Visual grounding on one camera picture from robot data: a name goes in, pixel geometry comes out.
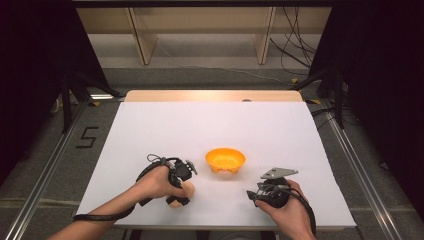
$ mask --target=forearm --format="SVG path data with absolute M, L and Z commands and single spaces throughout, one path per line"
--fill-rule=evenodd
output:
M 107 203 L 94 209 L 92 215 L 112 215 L 124 212 L 143 199 L 143 191 L 131 187 Z M 76 221 L 49 239 L 99 239 L 116 221 Z

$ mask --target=gray floor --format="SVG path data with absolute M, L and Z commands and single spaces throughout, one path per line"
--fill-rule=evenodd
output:
M 280 53 L 270 46 L 267 62 L 258 65 L 251 36 L 248 35 L 161 35 L 154 57 L 148 66 L 139 64 L 132 36 L 92 35 L 99 61 L 111 86 L 121 92 L 131 89 L 288 89 L 292 79 L 302 75 L 287 73 L 282 69 Z M 284 44 L 283 36 L 273 39 Z M 319 36 L 305 36 L 310 45 Z M 287 51 L 302 57 L 297 48 Z M 297 73 L 307 73 L 307 68 L 284 57 L 285 68 Z M 302 90 L 305 99 L 316 99 L 319 82 Z M 91 173 L 101 153 L 118 101 L 102 101 L 98 106 L 84 108 L 70 135 L 66 149 L 49 184 L 37 204 L 34 215 L 22 239 L 45 239 L 72 221 Z M 311 111 L 323 108 L 322 104 L 309 104 Z M 408 199 L 390 174 L 381 168 L 380 158 L 368 140 L 360 123 L 349 112 L 344 113 L 345 130 L 354 150 L 366 169 L 375 191 L 388 209 L 403 239 L 424 239 L 424 224 Z M 315 117 L 330 165 L 346 202 L 354 216 L 357 229 L 319 231 L 318 239 L 386 239 L 372 206 L 350 167 L 350 163 L 336 137 L 334 124 L 323 113 Z M 61 109 L 45 123 L 38 140 L 28 149 L 28 158 L 18 163 L 15 170 L 0 188 L 0 237 L 6 233 L 20 212 L 31 191 L 62 137 Z M 96 137 L 92 148 L 78 148 L 89 144 L 81 139 L 87 127 L 90 136 Z M 123 229 L 109 231 L 103 239 L 123 239 Z

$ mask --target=wire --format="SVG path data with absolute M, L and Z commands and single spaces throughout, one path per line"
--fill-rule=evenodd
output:
M 300 35 L 300 26 L 299 26 L 299 19 L 298 19 L 298 17 L 299 17 L 299 7 L 295 7 L 295 21 L 294 21 L 294 23 L 292 23 L 292 21 L 290 20 L 290 18 L 289 18 L 288 14 L 287 14 L 287 11 L 286 11 L 286 8 L 285 8 L 285 7 L 283 7 L 283 11 L 284 11 L 284 14 L 286 15 L 287 21 L 289 22 L 289 25 L 290 25 L 290 28 L 291 28 L 291 33 L 290 33 L 289 37 L 287 37 L 287 35 L 286 35 L 286 34 L 284 35 L 284 36 L 287 38 L 287 42 L 286 42 L 285 47 L 287 46 L 288 42 L 290 42 L 290 43 L 292 43 L 295 47 L 298 47 L 298 48 L 302 49 L 303 56 L 305 57 L 305 59 L 306 59 L 306 62 L 307 62 L 307 64 L 308 64 L 308 66 L 310 67 L 310 64 L 312 63 L 312 59 L 311 59 L 311 57 L 309 56 L 308 52 L 309 52 L 309 53 L 313 53 L 313 54 L 315 54 L 316 50 L 315 50 L 313 47 L 311 47 L 310 45 L 308 45 L 308 44 L 307 44 L 307 43 L 306 43 L 306 42 L 302 39 L 302 37 L 301 37 L 301 35 Z M 298 45 L 294 44 L 294 43 L 291 41 L 291 36 L 292 36 L 292 35 L 294 35 L 294 36 L 297 38 L 297 40 L 298 40 L 298 42 L 299 42 L 300 46 L 298 46 Z
M 318 130 L 318 129 L 320 129 L 322 126 L 324 126 L 324 124 L 328 123 L 330 120 L 332 120 L 332 119 L 334 119 L 334 118 L 335 118 L 335 117 L 331 117 L 331 118 L 327 119 L 325 122 L 323 122 L 321 125 L 319 125 L 319 126 L 317 127 L 317 130 Z
M 331 107 L 331 108 L 325 108 L 325 109 L 320 109 L 320 110 L 316 110 L 314 112 L 311 112 L 312 117 L 317 116 L 318 114 L 321 114 L 323 112 L 331 112 L 335 109 L 335 107 Z
M 283 83 L 283 84 L 288 85 L 288 86 L 295 86 L 295 85 L 296 85 L 296 84 L 292 84 L 292 83 L 287 83 L 287 82 L 285 82 L 285 81 L 283 81 L 283 80 L 281 80 L 281 79 L 278 79 L 278 78 L 272 78 L 272 77 L 260 76 L 260 75 L 257 75 L 257 74 L 251 73 L 251 72 L 242 71 L 242 70 L 236 70 L 236 69 L 231 69 L 231 68 L 221 68 L 221 67 L 218 67 L 218 68 L 211 68 L 211 67 L 196 66 L 196 65 L 184 65 L 184 64 L 179 63 L 177 60 L 175 60 L 175 57 L 174 57 L 173 55 L 171 55 L 168 51 L 166 51 L 166 50 L 162 47 L 162 45 L 161 45 L 161 44 L 159 44 L 159 42 L 157 43 L 157 45 L 159 46 L 159 48 L 160 48 L 160 49 L 161 49 L 161 50 L 162 50 L 162 51 L 163 51 L 166 55 L 168 55 L 168 56 L 172 59 L 172 61 L 173 61 L 173 62 L 174 62 L 177 66 L 180 66 L 180 67 L 183 67 L 183 68 L 220 69 L 220 70 L 224 70 L 224 71 L 228 71 L 228 72 L 243 73 L 243 74 L 247 74 L 247 75 L 250 75 L 250 76 L 253 76 L 253 77 L 257 77 L 257 78 L 261 78 L 261 79 L 274 80 L 274 81 L 277 81 L 277 82 Z
M 306 64 L 306 63 L 304 63 L 304 62 L 302 62 L 302 61 L 300 61 L 298 58 L 296 58 L 295 56 L 293 56 L 293 55 L 291 55 L 290 53 L 288 53 L 287 51 L 285 51 L 284 49 L 282 49 L 280 46 L 278 46 L 275 42 L 274 42 L 274 40 L 272 40 L 272 38 L 270 38 L 270 40 L 271 40 L 271 42 L 278 48 L 278 49 L 280 49 L 280 51 L 282 52 L 282 53 L 284 53 L 284 54 L 286 54 L 286 55 L 289 55 L 291 58 L 293 58 L 294 60 L 296 60 L 297 62 L 299 62 L 300 64 L 302 64 L 303 66 L 305 66 L 305 67 L 307 67 L 307 68 L 309 68 L 309 66 Z

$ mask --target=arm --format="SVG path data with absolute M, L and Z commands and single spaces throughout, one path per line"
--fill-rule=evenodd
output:
M 121 213 L 146 198 L 161 198 L 167 195 L 187 197 L 183 189 L 176 188 L 169 183 L 168 173 L 169 169 L 166 166 L 152 169 L 125 192 L 94 209 L 90 214 L 111 215 Z M 99 239 L 114 223 L 115 221 L 76 221 L 49 239 Z
M 302 193 L 298 183 L 287 180 L 291 188 Z M 308 213 L 305 207 L 294 197 L 290 197 L 282 208 L 273 208 L 266 202 L 257 200 L 256 205 L 266 212 L 277 224 L 278 228 L 293 240 L 313 240 L 315 236 L 311 230 Z

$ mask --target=black cable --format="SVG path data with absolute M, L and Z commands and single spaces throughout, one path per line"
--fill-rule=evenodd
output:
M 324 124 L 328 123 L 330 120 L 334 119 L 335 117 L 331 117 L 330 119 L 327 119 L 325 122 L 323 122 L 321 125 L 317 127 L 317 130 L 320 129 Z
M 284 50 L 284 49 L 282 49 L 280 46 L 278 46 L 275 42 L 274 42 L 274 40 L 272 40 L 272 38 L 270 38 L 270 40 L 271 40 L 271 42 L 278 48 L 278 49 L 280 49 L 280 51 L 282 52 L 282 53 L 284 53 L 284 54 L 286 54 L 286 55 L 289 55 L 291 58 L 293 58 L 294 60 L 296 60 L 297 62 L 299 62 L 300 64 L 302 64 L 303 66 L 305 66 L 305 67 L 307 67 L 307 68 L 309 68 L 309 66 L 306 64 L 306 63 L 304 63 L 304 62 L 302 62 L 300 59 L 298 59 L 297 57 L 295 57 L 295 56 L 293 56 L 292 54 L 290 54 L 290 53 L 288 53 L 286 50 Z
M 283 67 L 283 69 L 284 69 L 284 71 L 286 71 L 286 72 L 288 72 L 288 73 L 291 73 L 291 74 L 295 74 L 295 75 L 305 75 L 305 76 L 307 76 L 308 74 L 305 74 L 305 73 L 296 73 L 296 72 L 292 72 L 292 71 L 289 71 L 289 70 L 287 70 L 285 67 L 284 67 L 284 63 L 283 63 L 283 55 L 284 54 L 287 54 L 287 55 L 289 55 L 290 57 L 292 57 L 294 60 L 296 60 L 296 61 L 298 61 L 299 63 L 301 63 L 302 65 L 304 65 L 304 66 L 306 66 L 306 67 L 308 67 L 305 63 L 303 63 L 302 61 L 300 61 L 299 59 L 297 59 L 297 58 L 295 58 L 293 55 L 291 55 L 291 54 L 289 54 L 288 52 L 286 52 L 283 48 L 281 48 L 281 47 L 279 47 L 271 38 L 270 38 L 270 40 L 271 40 L 271 42 L 281 51 L 281 56 L 280 56 L 280 63 L 281 63 L 281 67 Z
M 290 25 L 290 28 L 291 28 L 291 33 L 290 33 L 290 36 L 289 37 L 287 37 L 287 35 L 285 34 L 285 37 L 287 38 L 287 42 L 286 42 L 286 45 L 287 45 L 287 43 L 288 42 L 290 42 L 290 43 L 292 43 L 295 47 L 298 47 L 298 48 L 300 48 L 300 49 L 302 49 L 302 52 L 303 52 L 303 56 L 305 57 L 305 59 L 306 59 L 306 62 L 308 63 L 308 65 L 309 65 L 309 67 L 310 67 L 310 64 L 312 63 L 312 59 L 311 59 L 311 57 L 308 55 L 308 52 L 311 52 L 311 53 L 313 53 L 312 51 L 316 51 L 314 48 L 312 48 L 310 45 L 308 45 L 303 39 L 302 39 L 302 37 L 300 36 L 300 26 L 299 26 L 299 19 L 298 19 L 298 17 L 299 17 L 299 7 L 295 7 L 295 21 L 294 21 L 294 24 L 292 23 L 292 21 L 290 20 L 290 18 L 289 18 L 289 16 L 288 16 L 288 14 L 287 14 L 287 11 L 286 11 L 286 9 L 285 9 L 285 7 L 283 7 L 283 11 L 284 11 L 284 14 L 286 15 L 286 18 L 287 18 L 287 21 L 289 22 L 289 25 Z M 291 41 L 291 36 L 292 35 L 295 35 L 295 37 L 297 38 L 297 40 L 299 41 L 299 44 L 301 45 L 300 47 L 299 46 L 297 46 L 296 44 L 294 44 L 292 41 Z
M 309 205 L 308 201 L 306 201 L 306 199 L 302 196 L 302 194 L 300 194 L 300 192 L 296 189 L 289 188 L 287 190 L 282 189 L 281 191 L 283 191 L 283 192 L 289 194 L 290 196 L 296 198 L 305 207 L 306 212 L 308 213 L 308 216 L 309 216 L 309 222 L 311 224 L 312 233 L 315 236 L 316 233 L 317 233 L 317 225 L 316 225 L 316 220 L 315 220 L 315 214 L 314 214 L 314 211 L 312 210 L 311 206 Z
M 134 208 L 135 205 L 130 207 L 128 210 L 125 210 L 124 212 L 110 215 L 78 214 L 74 216 L 74 221 L 117 221 L 130 215 Z
M 312 114 L 312 117 L 315 117 L 315 116 L 317 116 L 317 115 L 319 115 L 319 114 L 321 114 L 323 112 L 331 112 L 334 109 L 335 109 L 335 107 L 324 108 L 324 109 L 313 111 L 313 112 L 311 112 L 311 114 Z

